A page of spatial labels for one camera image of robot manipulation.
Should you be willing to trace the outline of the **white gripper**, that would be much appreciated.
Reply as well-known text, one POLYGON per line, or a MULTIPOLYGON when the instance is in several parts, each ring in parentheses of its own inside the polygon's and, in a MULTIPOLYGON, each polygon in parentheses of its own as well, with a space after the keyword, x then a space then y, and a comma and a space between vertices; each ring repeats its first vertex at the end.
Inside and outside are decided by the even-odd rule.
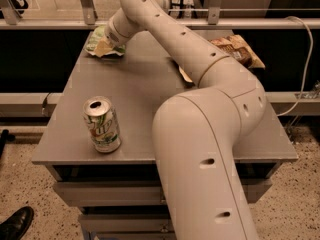
POLYGON ((114 46, 126 44, 136 33, 140 31, 140 26, 130 20, 123 11, 117 11, 105 26, 105 36, 108 41, 100 40, 94 49, 97 57, 107 55, 114 46))

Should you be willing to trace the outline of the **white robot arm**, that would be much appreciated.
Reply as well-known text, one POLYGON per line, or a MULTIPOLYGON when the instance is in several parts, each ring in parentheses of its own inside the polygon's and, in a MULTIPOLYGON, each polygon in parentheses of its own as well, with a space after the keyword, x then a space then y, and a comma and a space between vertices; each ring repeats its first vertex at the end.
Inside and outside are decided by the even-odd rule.
POLYGON ((259 240, 233 146, 262 120, 262 84, 236 59, 171 18, 168 0, 120 0, 105 36, 111 46, 147 30, 195 89, 157 110, 157 169, 177 240, 259 240))

